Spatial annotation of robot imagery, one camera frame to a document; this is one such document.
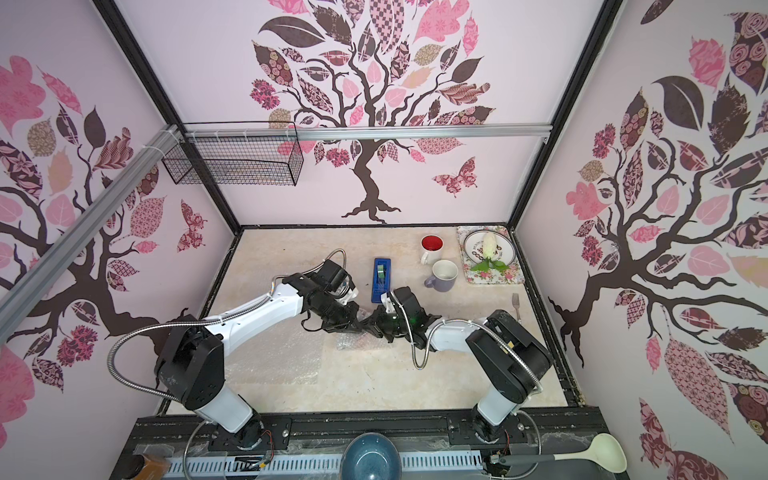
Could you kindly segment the aluminium frame bar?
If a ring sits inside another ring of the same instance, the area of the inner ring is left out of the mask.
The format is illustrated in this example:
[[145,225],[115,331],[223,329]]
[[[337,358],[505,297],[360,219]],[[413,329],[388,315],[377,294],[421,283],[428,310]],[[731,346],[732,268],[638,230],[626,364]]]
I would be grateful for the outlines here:
[[131,191],[181,138],[175,125],[166,125],[135,155],[114,182],[74,224],[46,251],[32,271],[1,299],[1,341],[6,342],[20,323],[40,302],[63,272],[86,248],[108,218],[114,214]]
[[379,140],[420,138],[492,138],[535,137],[548,138],[552,126],[548,124],[487,124],[487,125],[438,125],[438,126],[390,126],[390,127],[335,127],[335,128],[257,128],[196,129],[186,127],[185,138],[223,140],[236,138],[257,140],[267,137],[298,141]]

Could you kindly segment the white green toy vegetable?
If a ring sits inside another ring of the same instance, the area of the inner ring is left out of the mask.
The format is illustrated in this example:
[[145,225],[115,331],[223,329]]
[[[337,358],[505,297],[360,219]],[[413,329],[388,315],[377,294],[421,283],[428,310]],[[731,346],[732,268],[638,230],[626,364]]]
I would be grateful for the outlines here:
[[495,233],[485,233],[483,236],[482,244],[482,259],[479,263],[471,268],[471,271],[488,273],[491,270],[495,270],[499,273],[506,272],[509,269],[508,265],[501,260],[494,259],[497,248],[498,243]]

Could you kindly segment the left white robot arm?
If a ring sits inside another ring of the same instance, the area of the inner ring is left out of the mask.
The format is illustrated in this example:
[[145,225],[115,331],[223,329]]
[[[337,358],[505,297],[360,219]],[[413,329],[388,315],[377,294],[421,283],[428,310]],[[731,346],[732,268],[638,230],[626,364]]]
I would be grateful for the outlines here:
[[305,314],[321,328],[345,332],[359,325],[357,288],[344,268],[327,259],[318,268],[275,280],[250,302],[190,325],[172,324],[155,366],[159,383],[175,401],[218,425],[234,444],[250,450],[261,442],[260,414],[227,384],[230,355],[282,321]]

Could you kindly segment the brown jar black lid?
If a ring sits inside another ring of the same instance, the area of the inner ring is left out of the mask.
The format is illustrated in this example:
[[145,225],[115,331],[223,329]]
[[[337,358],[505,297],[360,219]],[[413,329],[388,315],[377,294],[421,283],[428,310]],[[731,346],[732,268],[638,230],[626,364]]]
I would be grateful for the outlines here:
[[132,455],[120,473],[125,480],[160,480],[170,469],[170,461],[166,458],[138,454]]

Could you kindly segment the metal fork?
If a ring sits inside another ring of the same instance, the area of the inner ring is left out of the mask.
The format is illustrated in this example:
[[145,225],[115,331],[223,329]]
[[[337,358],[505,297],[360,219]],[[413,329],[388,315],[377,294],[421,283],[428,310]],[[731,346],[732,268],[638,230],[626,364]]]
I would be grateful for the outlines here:
[[515,318],[518,322],[520,322],[521,321],[521,312],[520,312],[521,298],[518,293],[512,294],[511,303],[515,313]]

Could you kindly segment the white mug red interior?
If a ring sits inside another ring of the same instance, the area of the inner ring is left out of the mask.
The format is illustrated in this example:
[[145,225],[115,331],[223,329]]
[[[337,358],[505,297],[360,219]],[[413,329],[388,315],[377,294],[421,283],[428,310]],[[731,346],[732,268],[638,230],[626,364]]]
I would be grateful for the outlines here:
[[426,235],[421,239],[420,246],[420,263],[422,265],[433,265],[442,259],[444,241],[440,236]]

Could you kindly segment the left aluminium frame bar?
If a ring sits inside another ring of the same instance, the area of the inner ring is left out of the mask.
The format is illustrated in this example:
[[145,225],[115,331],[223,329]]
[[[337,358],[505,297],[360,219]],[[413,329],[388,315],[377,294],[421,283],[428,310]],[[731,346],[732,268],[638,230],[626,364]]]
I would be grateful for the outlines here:
[[114,182],[74,224],[46,251],[32,271],[1,299],[1,341],[6,342],[20,323],[40,302],[63,272],[86,248],[108,218],[114,214],[131,191],[181,138],[175,125],[166,125],[135,155]]

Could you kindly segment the blue ceramic bowl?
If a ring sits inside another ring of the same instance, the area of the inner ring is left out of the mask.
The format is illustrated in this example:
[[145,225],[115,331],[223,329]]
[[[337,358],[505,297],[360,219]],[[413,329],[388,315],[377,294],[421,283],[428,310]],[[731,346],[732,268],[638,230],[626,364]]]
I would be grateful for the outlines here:
[[400,452],[386,436],[368,432],[352,440],[342,454],[341,480],[400,480],[403,475]]

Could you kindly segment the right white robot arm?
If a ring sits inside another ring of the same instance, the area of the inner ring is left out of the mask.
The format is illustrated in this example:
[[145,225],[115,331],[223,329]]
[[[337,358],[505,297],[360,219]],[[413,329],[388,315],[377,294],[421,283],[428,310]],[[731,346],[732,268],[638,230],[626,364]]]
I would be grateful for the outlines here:
[[431,353],[472,355],[490,387],[471,410],[471,427],[488,444],[498,439],[509,416],[543,392],[542,378],[552,367],[548,349],[507,311],[497,309],[480,320],[432,315],[408,287],[383,294],[373,313],[354,325],[389,342],[407,340],[418,370],[426,368]]

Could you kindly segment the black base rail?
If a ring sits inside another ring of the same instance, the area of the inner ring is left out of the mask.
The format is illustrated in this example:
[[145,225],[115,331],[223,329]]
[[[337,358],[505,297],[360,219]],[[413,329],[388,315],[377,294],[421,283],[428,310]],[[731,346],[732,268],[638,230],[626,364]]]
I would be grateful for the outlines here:
[[[120,473],[132,455],[166,458],[167,479],[191,477],[187,460],[195,457],[244,457],[264,467],[277,455],[343,454],[361,434],[380,433],[401,452],[472,450],[481,454],[480,472],[403,473],[405,479],[610,479],[612,473],[585,460],[505,467],[499,456],[571,453],[587,448],[608,427],[596,407],[533,407],[507,418],[498,439],[484,443],[474,434],[467,409],[337,413],[267,413],[260,442],[240,450],[223,429],[193,415],[144,417],[136,421],[110,473]],[[237,477],[225,479],[336,479],[333,475]]]

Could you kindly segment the white decorated plate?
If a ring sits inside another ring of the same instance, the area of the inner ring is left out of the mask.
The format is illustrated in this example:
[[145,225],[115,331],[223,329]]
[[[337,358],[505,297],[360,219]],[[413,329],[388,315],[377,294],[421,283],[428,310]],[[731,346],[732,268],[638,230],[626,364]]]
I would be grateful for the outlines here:
[[482,229],[470,232],[461,246],[472,266],[485,265],[491,268],[510,266],[516,259],[516,250],[511,239],[495,230]]

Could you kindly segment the rear aluminium frame bar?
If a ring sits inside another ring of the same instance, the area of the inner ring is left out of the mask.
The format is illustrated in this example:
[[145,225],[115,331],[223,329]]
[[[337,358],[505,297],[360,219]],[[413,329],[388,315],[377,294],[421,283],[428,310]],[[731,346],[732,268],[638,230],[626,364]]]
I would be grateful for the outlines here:
[[267,137],[298,141],[379,140],[420,138],[492,138],[535,137],[548,138],[552,126],[548,124],[487,124],[487,125],[438,125],[438,126],[390,126],[390,127],[335,127],[335,128],[257,128],[196,129],[186,127],[185,138],[223,140],[236,138],[257,140]]

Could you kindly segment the lavender mug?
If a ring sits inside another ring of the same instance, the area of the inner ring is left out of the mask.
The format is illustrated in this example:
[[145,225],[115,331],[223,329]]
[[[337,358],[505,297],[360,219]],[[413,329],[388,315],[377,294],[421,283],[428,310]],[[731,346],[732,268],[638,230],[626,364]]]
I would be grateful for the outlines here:
[[458,266],[450,260],[438,260],[432,265],[430,276],[424,281],[424,286],[437,292],[450,291],[459,275]]

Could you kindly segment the blue tape dispenser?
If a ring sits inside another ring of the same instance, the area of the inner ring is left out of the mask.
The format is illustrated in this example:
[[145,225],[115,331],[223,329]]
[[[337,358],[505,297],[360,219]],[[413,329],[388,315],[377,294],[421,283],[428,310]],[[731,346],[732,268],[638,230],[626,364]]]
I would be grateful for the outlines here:
[[371,283],[371,302],[380,304],[382,297],[390,291],[391,285],[391,260],[389,258],[376,258],[373,266],[373,279]]

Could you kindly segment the floral placemat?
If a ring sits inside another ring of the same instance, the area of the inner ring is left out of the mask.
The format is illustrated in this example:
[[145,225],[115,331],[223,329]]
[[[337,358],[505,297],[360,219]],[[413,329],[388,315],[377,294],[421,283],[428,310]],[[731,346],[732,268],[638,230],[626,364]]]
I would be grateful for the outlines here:
[[474,286],[522,285],[525,282],[517,250],[503,226],[459,226],[462,270]]

